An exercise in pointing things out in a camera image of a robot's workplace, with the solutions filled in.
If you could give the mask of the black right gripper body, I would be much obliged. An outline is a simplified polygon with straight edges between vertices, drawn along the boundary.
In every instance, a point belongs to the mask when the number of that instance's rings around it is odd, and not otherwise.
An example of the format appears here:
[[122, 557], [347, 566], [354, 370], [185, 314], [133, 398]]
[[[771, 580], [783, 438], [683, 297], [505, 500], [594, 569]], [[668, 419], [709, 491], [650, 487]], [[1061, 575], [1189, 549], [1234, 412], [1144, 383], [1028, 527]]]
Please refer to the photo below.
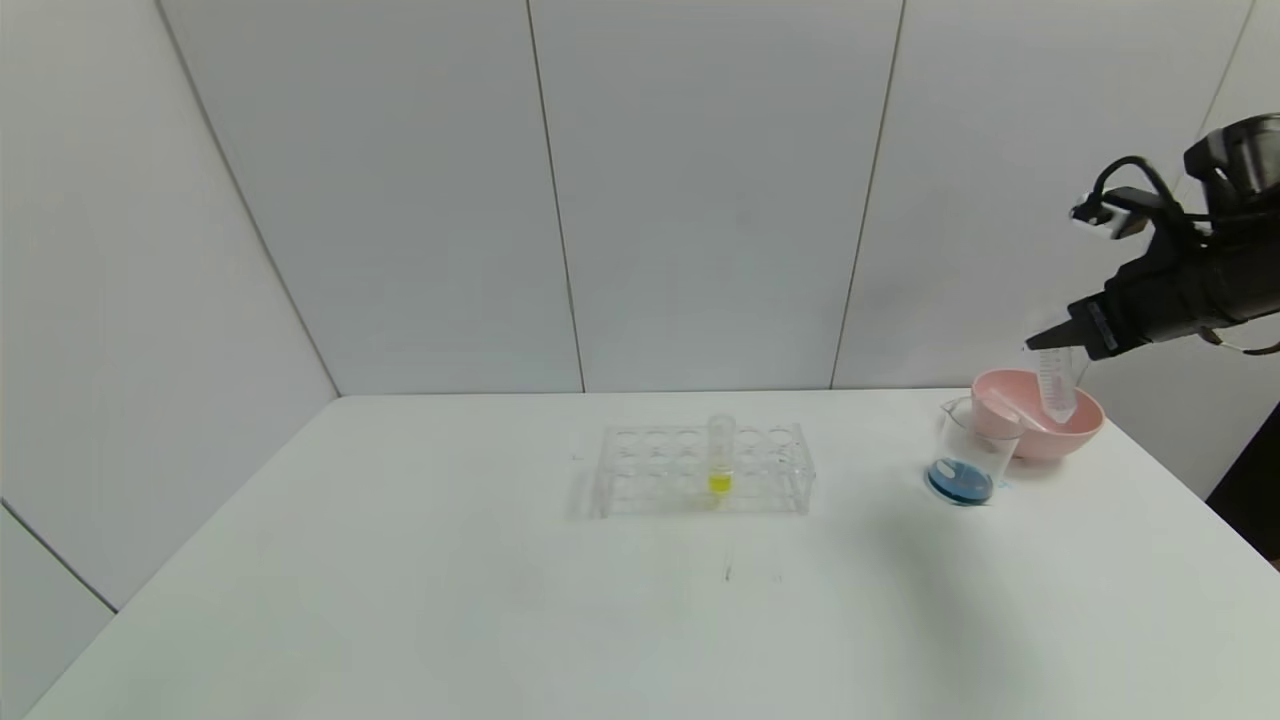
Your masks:
[[1069, 306], [1073, 325], [1094, 360], [1194, 334], [1210, 310], [1204, 256], [1147, 254], [1123, 264], [1103, 288]]

